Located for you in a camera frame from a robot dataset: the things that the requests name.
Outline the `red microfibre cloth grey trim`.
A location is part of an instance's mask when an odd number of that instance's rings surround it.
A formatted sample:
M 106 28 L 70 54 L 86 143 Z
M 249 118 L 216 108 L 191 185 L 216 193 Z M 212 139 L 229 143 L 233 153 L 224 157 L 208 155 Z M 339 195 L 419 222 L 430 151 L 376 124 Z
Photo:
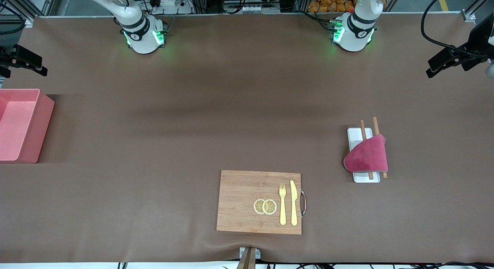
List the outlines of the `red microfibre cloth grey trim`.
M 344 158 L 343 163 L 351 173 L 388 172 L 385 149 L 386 138 L 376 135 L 357 144 Z

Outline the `white rack tray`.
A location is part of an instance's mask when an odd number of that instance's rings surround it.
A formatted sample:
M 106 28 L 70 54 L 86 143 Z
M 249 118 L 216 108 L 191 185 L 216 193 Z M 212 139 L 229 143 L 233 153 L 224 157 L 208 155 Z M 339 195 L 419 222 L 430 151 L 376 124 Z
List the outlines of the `white rack tray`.
M 365 135 L 367 138 L 371 138 L 374 136 L 371 128 L 365 128 Z M 360 128 L 348 128 L 347 129 L 347 138 L 349 151 L 352 151 L 355 146 L 360 144 L 363 141 L 362 131 Z M 369 173 L 360 172 L 360 173 L 352 173 L 353 181 L 355 183 L 379 183 L 381 182 L 381 176 L 379 172 L 372 173 L 372 179 L 369 177 Z

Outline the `white power strip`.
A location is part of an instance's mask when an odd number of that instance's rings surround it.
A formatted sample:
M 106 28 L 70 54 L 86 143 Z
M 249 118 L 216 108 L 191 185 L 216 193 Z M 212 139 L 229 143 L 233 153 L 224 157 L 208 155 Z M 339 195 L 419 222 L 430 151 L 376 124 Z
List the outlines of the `white power strip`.
M 151 13 L 154 15 L 196 13 L 192 0 L 150 0 L 149 5 L 152 7 Z

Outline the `yellow plastic knife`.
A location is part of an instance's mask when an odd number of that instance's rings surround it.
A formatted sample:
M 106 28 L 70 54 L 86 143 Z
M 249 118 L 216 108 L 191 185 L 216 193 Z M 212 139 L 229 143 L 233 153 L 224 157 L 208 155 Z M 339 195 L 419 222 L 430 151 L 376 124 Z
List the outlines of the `yellow plastic knife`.
M 296 209 L 296 201 L 298 199 L 298 189 L 293 180 L 290 180 L 290 189 L 291 189 L 291 225 L 298 225 L 298 213 Z

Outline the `aluminium frame profile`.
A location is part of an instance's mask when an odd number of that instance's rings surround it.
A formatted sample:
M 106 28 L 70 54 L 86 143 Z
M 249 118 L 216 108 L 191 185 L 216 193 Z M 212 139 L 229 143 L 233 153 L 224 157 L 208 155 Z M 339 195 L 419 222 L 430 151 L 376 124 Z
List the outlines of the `aluminium frame profile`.
M 0 0 L 2 13 L 14 11 L 23 16 L 45 16 L 51 12 L 55 0 Z
M 462 9 L 462 16 L 466 22 L 474 22 L 476 20 L 476 12 L 485 5 L 489 0 L 474 0 L 466 9 Z

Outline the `brown wooden rod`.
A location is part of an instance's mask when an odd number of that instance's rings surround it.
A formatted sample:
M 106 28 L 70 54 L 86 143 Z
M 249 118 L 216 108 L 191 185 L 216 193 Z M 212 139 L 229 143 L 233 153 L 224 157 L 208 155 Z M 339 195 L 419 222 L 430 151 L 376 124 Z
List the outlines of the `brown wooden rod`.
M 364 120 L 360 120 L 360 132 L 361 132 L 363 141 L 366 140 L 367 135 L 366 135 L 366 128 L 365 128 Z M 367 173 L 368 173 L 368 177 L 370 180 L 374 179 L 373 172 L 367 172 Z
M 374 125 L 374 132 L 376 135 L 379 135 L 381 132 L 380 132 L 379 126 L 378 126 L 378 120 L 376 117 L 373 117 L 372 120 L 373 120 L 373 125 Z M 382 172 L 382 177 L 384 179 L 387 179 L 388 178 L 387 172 Z

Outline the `yellow plastic fork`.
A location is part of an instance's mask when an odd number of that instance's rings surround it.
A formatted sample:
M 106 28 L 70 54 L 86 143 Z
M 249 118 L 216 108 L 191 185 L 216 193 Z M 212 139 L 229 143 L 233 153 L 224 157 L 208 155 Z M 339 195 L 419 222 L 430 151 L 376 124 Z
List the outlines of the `yellow plastic fork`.
M 286 197 L 286 187 L 284 183 L 281 183 L 279 185 L 279 198 L 280 198 L 279 223 L 283 226 L 286 225 L 285 197 Z

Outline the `orange snack packets pile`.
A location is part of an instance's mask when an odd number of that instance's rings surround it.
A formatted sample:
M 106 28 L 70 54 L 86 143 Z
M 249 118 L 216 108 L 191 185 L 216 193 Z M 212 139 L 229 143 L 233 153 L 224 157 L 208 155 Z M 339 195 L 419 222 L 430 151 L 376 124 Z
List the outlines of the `orange snack packets pile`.
M 299 9 L 308 13 L 318 12 L 353 12 L 366 7 L 386 9 L 388 0 L 306 0 Z

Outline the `white bracket with wooden post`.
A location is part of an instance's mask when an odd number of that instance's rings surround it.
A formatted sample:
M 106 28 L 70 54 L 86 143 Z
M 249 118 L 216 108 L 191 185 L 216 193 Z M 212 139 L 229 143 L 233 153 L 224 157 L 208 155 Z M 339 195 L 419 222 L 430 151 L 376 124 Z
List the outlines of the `white bracket with wooden post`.
M 254 247 L 241 247 L 239 259 L 237 269 L 255 269 L 256 260 L 261 259 L 261 251 Z

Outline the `pink plastic bin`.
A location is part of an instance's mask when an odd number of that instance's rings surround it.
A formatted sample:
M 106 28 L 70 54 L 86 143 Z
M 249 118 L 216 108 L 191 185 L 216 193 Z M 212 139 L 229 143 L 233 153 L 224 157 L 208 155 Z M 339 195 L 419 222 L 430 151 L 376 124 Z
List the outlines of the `pink plastic bin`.
M 35 164 L 54 101 L 37 88 L 0 88 L 0 164 Z

